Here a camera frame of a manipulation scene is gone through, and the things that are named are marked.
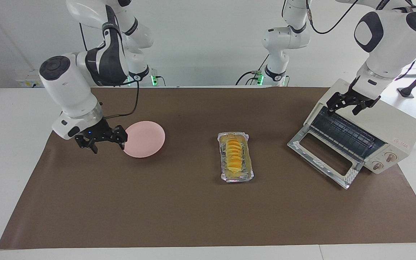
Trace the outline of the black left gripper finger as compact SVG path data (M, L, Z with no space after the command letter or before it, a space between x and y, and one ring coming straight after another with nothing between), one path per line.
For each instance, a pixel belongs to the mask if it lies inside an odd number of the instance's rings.
M379 100L380 97L378 97L377 99L360 101L352 110L353 115L358 115L362 110L365 110L366 108L372 108Z
M328 108L327 114L331 117L335 111L348 106L346 95L341 94L340 92L334 93L326 102L326 106Z

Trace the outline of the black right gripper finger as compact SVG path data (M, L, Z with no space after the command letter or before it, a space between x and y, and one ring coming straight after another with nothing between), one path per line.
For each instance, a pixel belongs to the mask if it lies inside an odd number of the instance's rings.
M121 150L124 150L125 143L128 140L128 134L122 125L117 125L111 130L110 141L112 143L117 143L120 146Z
M91 150L94 154L98 153L98 148L96 146L96 138L91 138L86 140L84 135L76 135L75 141L79 145L80 148L85 148Z

